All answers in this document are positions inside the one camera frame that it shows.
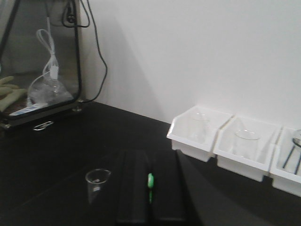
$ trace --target plastic container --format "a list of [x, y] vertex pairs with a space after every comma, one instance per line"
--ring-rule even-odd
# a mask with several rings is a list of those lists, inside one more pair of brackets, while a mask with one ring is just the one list
[[[241, 154], [241, 149], [247, 144], [236, 145], [238, 131], [254, 133], [250, 147]], [[280, 126], [241, 117], [232, 118], [221, 129], [214, 148], [217, 155], [217, 165], [245, 177], [262, 181], [267, 176], [272, 160], [276, 140], [280, 133]]]
[[231, 117], [228, 113], [194, 106], [173, 119], [167, 138], [172, 140], [172, 149], [181, 149], [188, 156], [208, 161], [214, 156], [219, 129]]
[[273, 178], [273, 187], [301, 197], [301, 167], [297, 174], [294, 174], [301, 154], [299, 148], [294, 149], [287, 165], [283, 168], [294, 145], [292, 137], [295, 131], [296, 129], [286, 127], [282, 129], [279, 142], [275, 148], [270, 176]]

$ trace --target white wall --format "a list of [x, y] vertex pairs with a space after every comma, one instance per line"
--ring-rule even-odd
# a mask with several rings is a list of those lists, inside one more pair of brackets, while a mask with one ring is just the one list
[[[300, 0], [90, 2], [110, 67], [98, 102], [166, 122], [199, 104], [301, 128]], [[103, 76], [92, 27], [83, 40], [92, 97]]]

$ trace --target black table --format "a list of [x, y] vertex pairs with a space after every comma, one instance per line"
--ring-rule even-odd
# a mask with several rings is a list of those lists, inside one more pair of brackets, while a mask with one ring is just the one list
[[[0, 226], [60, 226], [89, 211], [84, 175], [111, 169], [121, 151], [170, 149], [169, 124], [103, 104], [60, 113], [44, 131], [40, 122], [7, 131], [0, 140]], [[188, 157], [224, 196], [276, 226], [301, 223], [301, 198]]]

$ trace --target glass cup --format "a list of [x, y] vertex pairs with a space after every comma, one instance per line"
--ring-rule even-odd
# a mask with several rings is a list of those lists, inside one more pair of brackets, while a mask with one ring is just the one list
[[188, 123], [189, 138], [198, 143], [204, 143], [208, 130], [208, 122], [209, 120], [205, 114], [200, 112], [190, 114]]
[[89, 203], [92, 203], [110, 175], [111, 172], [107, 169], [94, 169], [86, 174]]
[[233, 153], [244, 158], [255, 160], [259, 135], [247, 129], [235, 132]]

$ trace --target white plastic tray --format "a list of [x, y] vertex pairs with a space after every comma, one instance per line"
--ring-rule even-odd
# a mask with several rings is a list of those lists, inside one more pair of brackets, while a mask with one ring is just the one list
[[[247, 129], [257, 133], [258, 148], [254, 160], [238, 156], [233, 153], [235, 132]], [[272, 154], [280, 126], [241, 117], [234, 117], [221, 129], [214, 148], [217, 154], [217, 165], [233, 171], [245, 177], [262, 181], [264, 175], [268, 175], [272, 160]]]
[[[198, 143], [189, 138], [188, 120], [190, 113], [194, 111], [205, 114], [209, 120], [206, 138], [203, 143]], [[172, 140], [172, 149], [181, 149], [186, 155], [202, 161], [208, 161], [210, 157], [214, 156], [213, 146], [219, 128], [221, 128], [231, 117], [232, 115], [228, 113], [194, 106], [173, 119], [167, 138]]]
[[274, 179], [273, 187], [301, 197], [301, 167], [298, 173], [294, 174], [297, 162], [299, 161], [300, 151], [294, 150], [285, 169], [282, 168], [293, 147], [292, 137], [295, 131], [296, 129], [283, 128], [279, 142], [275, 148], [270, 173]]

